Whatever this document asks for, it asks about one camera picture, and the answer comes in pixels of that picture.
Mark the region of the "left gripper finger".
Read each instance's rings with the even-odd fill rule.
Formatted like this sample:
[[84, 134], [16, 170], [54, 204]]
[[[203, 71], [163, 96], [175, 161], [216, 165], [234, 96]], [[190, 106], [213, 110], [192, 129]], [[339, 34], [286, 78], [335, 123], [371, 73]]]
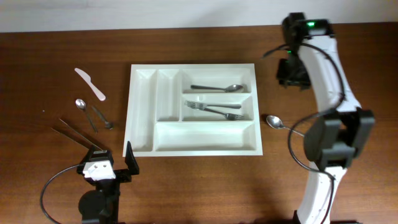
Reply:
[[96, 146], [92, 145], [88, 151], [88, 159], [107, 159], [107, 150], [99, 150]]
[[139, 166], [134, 157], [131, 142], [128, 141], [126, 144], [126, 154], [125, 154], [125, 163], [131, 175], [139, 175]]

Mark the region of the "steel tweezers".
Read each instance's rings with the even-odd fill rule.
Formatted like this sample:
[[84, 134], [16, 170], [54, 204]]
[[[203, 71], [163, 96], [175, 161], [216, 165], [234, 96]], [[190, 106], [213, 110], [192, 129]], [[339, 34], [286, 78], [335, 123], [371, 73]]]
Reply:
[[65, 121], [61, 118], [59, 119], [59, 121], [64, 125], [65, 128], [60, 128], [58, 126], [54, 126], [54, 127], [51, 127], [52, 131], [81, 145], [82, 147], [88, 148], [88, 144], [89, 144], [89, 145], [95, 147], [97, 151], [103, 150], [103, 148], [96, 141], [90, 139], [88, 136], [85, 135], [84, 132], [81, 132], [78, 128], [74, 127], [74, 125], [69, 124], [67, 121]]

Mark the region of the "steel tablespoon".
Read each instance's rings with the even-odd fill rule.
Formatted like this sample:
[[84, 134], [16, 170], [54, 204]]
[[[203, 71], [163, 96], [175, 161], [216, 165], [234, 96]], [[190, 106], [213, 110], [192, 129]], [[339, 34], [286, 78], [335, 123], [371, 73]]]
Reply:
[[193, 90], [219, 90], [226, 93], [232, 93], [237, 91], [243, 91], [244, 87], [242, 85], [230, 85], [226, 88], [218, 88], [218, 87], [211, 87], [211, 86], [201, 86], [201, 85], [191, 85], [191, 89]]
[[274, 115], [268, 115], [266, 116], [266, 121], [268, 123], [268, 125], [270, 127], [272, 127], [273, 129], [287, 129], [289, 131], [291, 131], [291, 128], [285, 126], [282, 122], [282, 120]]

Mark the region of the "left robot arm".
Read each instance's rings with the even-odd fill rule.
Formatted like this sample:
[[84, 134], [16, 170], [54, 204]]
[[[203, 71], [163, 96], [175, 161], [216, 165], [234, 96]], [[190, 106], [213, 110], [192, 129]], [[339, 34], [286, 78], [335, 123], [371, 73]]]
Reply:
[[76, 170], [84, 180], [95, 187], [83, 194], [78, 203], [82, 223], [117, 223], [120, 185], [139, 174], [139, 166], [132, 152], [131, 143], [126, 145], [125, 169], [115, 170], [111, 151], [97, 151], [92, 146]]

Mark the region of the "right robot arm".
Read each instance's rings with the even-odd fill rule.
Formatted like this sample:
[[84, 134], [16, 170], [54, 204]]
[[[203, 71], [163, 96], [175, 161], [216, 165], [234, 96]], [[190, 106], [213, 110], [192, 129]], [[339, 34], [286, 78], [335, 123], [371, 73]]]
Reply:
[[293, 223], [329, 223], [336, 191], [348, 167], [364, 148], [375, 124], [374, 114], [362, 109], [351, 91], [340, 62], [337, 41], [326, 19], [307, 20], [292, 12], [282, 21], [288, 52], [280, 60], [279, 84], [312, 88], [318, 111], [306, 116], [314, 124], [303, 137], [309, 161], [300, 165], [309, 176], [304, 198]]

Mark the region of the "steel fork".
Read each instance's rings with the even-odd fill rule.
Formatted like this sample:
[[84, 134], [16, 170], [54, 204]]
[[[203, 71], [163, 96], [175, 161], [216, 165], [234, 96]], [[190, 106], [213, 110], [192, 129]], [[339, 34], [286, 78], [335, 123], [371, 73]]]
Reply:
[[210, 113], [220, 114], [225, 119], [230, 120], [230, 121], [244, 120], [244, 116], [243, 115], [239, 115], [239, 114], [224, 113], [224, 112], [217, 111], [217, 110], [212, 110], [212, 109], [209, 109], [209, 108], [205, 108], [204, 111], [207, 111], [207, 112], [210, 112]]
[[195, 109], [204, 109], [207, 107], [220, 107], [220, 108], [231, 108], [231, 109], [241, 109], [241, 105], [220, 105], [220, 104], [206, 104], [206, 103], [200, 103], [200, 102], [196, 102], [196, 101], [188, 101], [185, 100], [184, 105], [189, 106], [191, 108], [195, 108]]

